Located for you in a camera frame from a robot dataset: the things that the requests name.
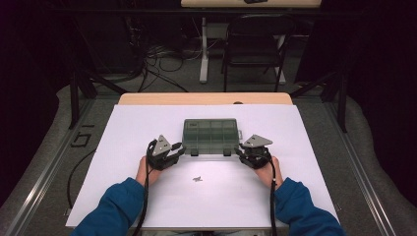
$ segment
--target person's right hand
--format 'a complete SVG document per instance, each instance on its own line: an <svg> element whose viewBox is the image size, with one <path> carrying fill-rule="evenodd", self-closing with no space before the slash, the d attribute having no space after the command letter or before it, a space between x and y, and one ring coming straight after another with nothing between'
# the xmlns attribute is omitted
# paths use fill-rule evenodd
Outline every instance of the person's right hand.
<svg viewBox="0 0 417 236"><path fill-rule="evenodd" d="M273 166L275 167L275 181L276 181L275 189L277 190L284 181L282 179L281 170L279 169L279 161L275 156L272 157L272 163L273 163ZM270 163L266 164L262 168L254 169L254 171L258 175L258 177L261 179L261 181L268 188L270 188L270 184L272 183L272 177L273 177L272 166L270 165Z"/></svg>
<svg viewBox="0 0 417 236"><path fill-rule="evenodd" d="M136 181L138 181L142 186L145 185L145 181L147 179L147 157L143 156L141 162L139 164L138 173L136 174ZM149 184L153 184L159 175L162 173L160 170L153 169L148 165L149 169Z"/></svg>

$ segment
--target blue sleeve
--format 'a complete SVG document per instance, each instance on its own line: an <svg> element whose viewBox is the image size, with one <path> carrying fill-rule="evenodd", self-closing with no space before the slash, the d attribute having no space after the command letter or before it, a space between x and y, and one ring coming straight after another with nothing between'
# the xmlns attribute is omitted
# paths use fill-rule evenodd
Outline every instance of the blue sleeve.
<svg viewBox="0 0 417 236"><path fill-rule="evenodd" d="M71 235L125 236L142 210L144 191L144 187L132 178L111 186L98 207L81 221Z"/></svg>
<svg viewBox="0 0 417 236"><path fill-rule="evenodd" d="M289 235L345 235L331 213L313 205L301 182L286 178L274 194L275 217L289 225Z"/></svg>

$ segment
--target black cable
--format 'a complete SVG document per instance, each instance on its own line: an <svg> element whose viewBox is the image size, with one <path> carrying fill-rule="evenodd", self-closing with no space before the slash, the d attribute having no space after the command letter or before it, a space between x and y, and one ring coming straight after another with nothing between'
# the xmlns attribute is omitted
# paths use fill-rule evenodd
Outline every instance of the black cable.
<svg viewBox="0 0 417 236"><path fill-rule="evenodd" d="M180 65L177 67L177 68L175 68L175 69L172 69L172 70L167 70L167 69L164 69L163 67L162 67L162 58L165 58L165 57L160 57L159 58L159 68L160 68L160 70L162 70L162 71L164 71L164 72L176 72L176 71L179 71L181 68L182 68L182 66L184 65L184 58L181 56L181 55L179 55L179 57L178 57L178 59L180 59L181 61L181 63L180 63Z"/></svg>
<svg viewBox="0 0 417 236"><path fill-rule="evenodd" d="M157 62L157 57L147 56L147 58L148 58L148 59L153 59L153 60L154 60L154 62L153 62L153 64L152 64L151 62L149 62L149 61L147 60L147 61L146 61L146 63L147 63L148 65L150 65L150 66L155 67L155 66L156 66L156 62Z"/></svg>
<svg viewBox="0 0 417 236"><path fill-rule="evenodd" d="M272 160L270 160L269 163L272 166L272 182L270 184L270 198L269 198L269 206L270 206L270 226L271 226L271 230L272 230L272 236L276 236L275 211L273 209L274 192L275 192L275 186L276 186L275 166L273 166Z"/></svg>
<svg viewBox="0 0 417 236"><path fill-rule="evenodd" d="M73 177L74 172L76 171L77 167L85 160L87 159L87 157L89 157L93 152L95 152L97 150L97 148L93 149L92 151L90 151L87 155L83 156L83 158L74 166L73 170L71 171L70 176L68 177L68 182L67 182L67 201L68 201L68 205L70 206L70 208L73 208L73 202L71 201L71 195L70 195L70 190L71 190L71 179Z"/></svg>
<svg viewBox="0 0 417 236"><path fill-rule="evenodd" d="M149 66L152 66L153 68L155 68L155 69L156 69L156 72L155 72L155 71L152 71L152 70L149 68ZM152 75L156 76L156 78L155 78L153 81L151 81L149 85L147 85L146 87L142 88L140 91L143 91L143 90L147 89L148 87L150 87L150 86L151 86L151 85L155 82L155 80L156 80L157 78L160 78L160 79L162 79L163 81L165 81L165 82L167 82L167 83L170 83L170 84L174 85L175 87L177 87L177 88L181 89L182 91L184 91L184 92L188 92L185 88L183 88L181 85L179 85L179 84L178 84L177 82L175 82L174 80L172 80L172 79L170 79L170 78L168 78L168 77L166 77L166 76L164 76L164 75L161 75L161 74L160 74L160 72L159 72L159 69L158 69L158 68L156 68L154 65L152 65L152 64L150 64L150 63L148 63L148 61L147 61L147 65L145 66L145 70L147 70L147 73L150 73L150 74L152 74Z"/></svg>
<svg viewBox="0 0 417 236"><path fill-rule="evenodd" d="M150 69L148 68L148 66L146 66L146 74L147 74L147 77L148 77L148 73L149 72L150 72ZM156 76L155 78L153 78L153 80L147 86L145 86L145 87L144 87L145 80L143 80L143 83L141 84L141 87L139 88L138 92L144 91L145 89L149 88L156 81L157 78L158 78L158 76Z"/></svg>
<svg viewBox="0 0 417 236"><path fill-rule="evenodd" d="M127 81L131 81L134 78L138 77L142 72L142 68L141 70L138 71L133 71L132 73L126 75L123 78L117 78L117 79L106 79L107 81L113 83L113 84L118 84L118 83L122 83L122 82L127 82Z"/></svg>
<svg viewBox="0 0 417 236"><path fill-rule="evenodd" d="M146 166L146 172L147 172L147 178L145 179L145 194L144 194L144 206L142 207L142 213L141 217L139 219L138 225L136 226L135 232L132 236L137 236L139 231L141 231L142 225L144 224L145 216L147 215L147 209L148 209L148 195L149 195L149 174L152 172L152 170L149 172L148 167L148 154L147 158L145 159L145 166Z"/></svg>
<svg viewBox="0 0 417 236"><path fill-rule="evenodd" d="M141 85L138 88L138 92L141 92L141 91L144 90L144 84L145 84L145 81L148 78L148 64L147 64L147 59L144 59L144 63L145 63L145 66L144 66L144 78L142 79Z"/></svg>
<svg viewBox="0 0 417 236"><path fill-rule="evenodd" d="M194 59L197 59L199 56L200 56L200 54L202 54L202 44L199 42L199 43L196 43L196 45L194 46L194 49L193 50L185 50L185 51L183 51L183 57L184 57L184 60L194 60ZM190 52L191 51L191 55L188 55L188 56L186 56L186 54L187 53L185 53L185 52Z"/></svg>

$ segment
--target white table leg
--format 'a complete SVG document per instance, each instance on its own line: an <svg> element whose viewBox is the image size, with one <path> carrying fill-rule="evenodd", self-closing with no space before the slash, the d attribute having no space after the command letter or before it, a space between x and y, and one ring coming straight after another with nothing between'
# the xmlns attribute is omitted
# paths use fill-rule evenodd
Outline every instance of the white table leg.
<svg viewBox="0 0 417 236"><path fill-rule="evenodd" d="M202 68L200 70L200 83L205 84L208 82L208 70L209 70L209 53L208 53L208 34L206 18L203 18L202 23Z"/></svg>
<svg viewBox="0 0 417 236"><path fill-rule="evenodd" d="M285 39L285 36L280 36L279 37L278 47L280 47L282 45L282 43L284 43L284 39ZM275 69L275 74L278 75L279 67L275 67L274 69ZM279 77L279 84L281 86L284 86L285 83L286 83L286 80L285 80L284 72L281 71L281 76Z"/></svg>

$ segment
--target chair leg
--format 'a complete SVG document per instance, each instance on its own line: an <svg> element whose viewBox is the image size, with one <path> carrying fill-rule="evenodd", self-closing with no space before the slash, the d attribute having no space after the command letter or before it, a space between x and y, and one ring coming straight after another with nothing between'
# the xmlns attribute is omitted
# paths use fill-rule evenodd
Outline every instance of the chair leg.
<svg viewBox="0 0 417 236"><path fill-rule="evenodd" d="M223 84L223 91L227 91L227 65L224 64L224 84Z"/></svg>
<svg viewBox="0 0 417 236"><path fill-rule="evenodd" d="M221 74L223 74L224 73L224 59L223 59L223 61L221 62Z"/></svg>
<svg viewBox="0 0 417 236"><path fill-rule="evenodd" d="M276 75L276 79L275 79L275 89L273 91L278 91L279 78L281 78L281 73L282 73L282 65L283 64L279 66L278 75Z"/></svg>

